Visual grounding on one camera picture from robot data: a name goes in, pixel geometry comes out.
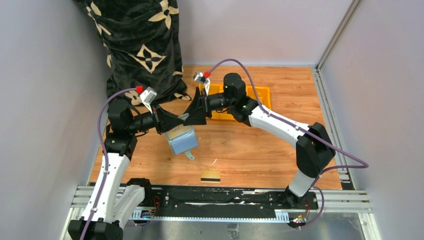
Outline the green card holder wallet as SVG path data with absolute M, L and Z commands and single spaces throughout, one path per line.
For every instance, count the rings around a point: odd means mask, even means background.
M 194 161 L 195 157 L 191 153 L 191 150 L 197 148 L 199 142 L 194 127 L 192 125 L 190 125 L 190 127 L 190 132 L 186 132 L 172 140 L 167 138 L 166 133 L 165 136 L 174 155 L 184 153 L 190 161 Z

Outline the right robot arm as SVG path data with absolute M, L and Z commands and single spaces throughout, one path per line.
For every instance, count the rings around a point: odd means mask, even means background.
M 312 125 L 294 121 L 267 108 L 259 100 L 247 95 L 247 87 L 237 73 L 223 79 L 223 91 L 209 93 L 209 73 L 196 72 L 196 88 L 192 103 L 186 109 L 184 125 L 205 125 L 213 112 L 225 111 L 239 123 L 268 132 L 289 143 L 296 154 L 297 172 L 286 188 L 287 196 L 300 200 L 314 184 L 324 168 L 334 158 L 326 128 L 319 122 Z

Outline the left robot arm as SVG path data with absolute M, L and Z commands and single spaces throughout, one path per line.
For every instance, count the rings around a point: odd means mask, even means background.
M 183 124 L 187 115 L 178 116 L 159 105 L 154 106 L 152 112 L 133 115 L 135 110 L 123 99 L 113 100 L 108 106 L 107 133 L 100 134 L 101 169 L 81 217 L 71 220 L 67 227 L 73 240 L 121 240 L 135 208 L 153 200 L 151 183 L 146 178 L 132 178 L 118 197 L 138 141 L 137 133 L 150 129 L 165 133 Z

